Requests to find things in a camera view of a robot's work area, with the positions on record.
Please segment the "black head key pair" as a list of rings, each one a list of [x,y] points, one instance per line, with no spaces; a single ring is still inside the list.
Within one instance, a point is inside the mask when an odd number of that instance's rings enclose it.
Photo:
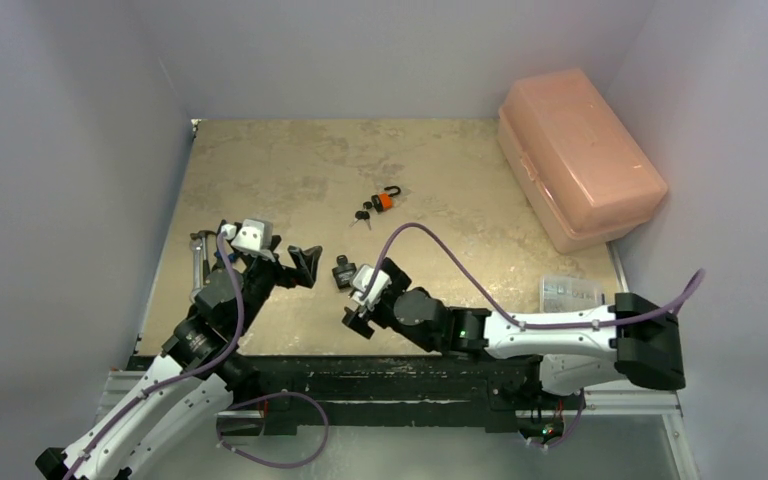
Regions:
[[[349,224],[350,227],[358,223],[364,224],[368,230],[371,230],[371,212],[374,210],[373,203],[370,201],[364,202],[360,210],[354,213],[354,218]]]

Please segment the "orange black padlock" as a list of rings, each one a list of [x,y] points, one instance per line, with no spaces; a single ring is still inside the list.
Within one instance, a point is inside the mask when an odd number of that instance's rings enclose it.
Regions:
[[[386,186],[381,192],[370,197],[371,208],[377,213],[385,212],[393,207],[393,199],[401,193],[399,186]]]

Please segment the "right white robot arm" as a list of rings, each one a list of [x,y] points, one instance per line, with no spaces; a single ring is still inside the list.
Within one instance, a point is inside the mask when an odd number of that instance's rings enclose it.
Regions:
[[[342,322],[370,338],[391,329],[426,352],[471,361],[529,357],[537,370],[521,392],[536,407],[592,385],[626,379],[657,391],[685,387],[678,316],[644,297],[621,292],[612,303],[561,313],[503,314],[447,306],[391,260],[381,271],[362,265],[351,281],[353,308]]]

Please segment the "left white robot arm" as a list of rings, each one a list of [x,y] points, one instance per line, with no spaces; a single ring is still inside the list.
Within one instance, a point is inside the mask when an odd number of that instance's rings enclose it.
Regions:
[[[275,251],[278,235],[238,225],[221,228],[214,238],[217,260],[196,261],[201,280],[187,316],[98,424],[37,457],[44,478],[135,479],[217,413],[253,407],[265,417],[275,400],[293,397],[282,386],[268,386],[238,346],[275,288],[314,286],[322,249],[291,246],[286,266]]]

